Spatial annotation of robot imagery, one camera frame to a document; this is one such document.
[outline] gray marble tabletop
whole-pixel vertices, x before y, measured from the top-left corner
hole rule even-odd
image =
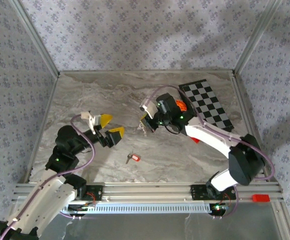
[[[107,129],[124,126],[125,134],[118,145],[108,148],[95,145],[93,162],[78,175],[91,182],[203,182],[215,172],[228,167],[227,159],[216,149],[203,142],[196,144],[184,135],[173,135],[164,128],[146,135],[139,127],[140,102],[164,84],[178,86],[207,79],[229,119],[233,133],[245,135],[238,100],[227,73],[67,73],[61,74],[53,96],[47,123],[34,161],[30,181],[40,178],[52,154],[59,128],[70,124],[72,116],[84,111],[94,115],[111,114],[113,119]],[[174,89],[165,89],[178,99]],[[76,125],[88,130],[84,121]],[[139,162],[127,155],[141,156]],[[79,166],[86,163],[92,153],[77,155]]]

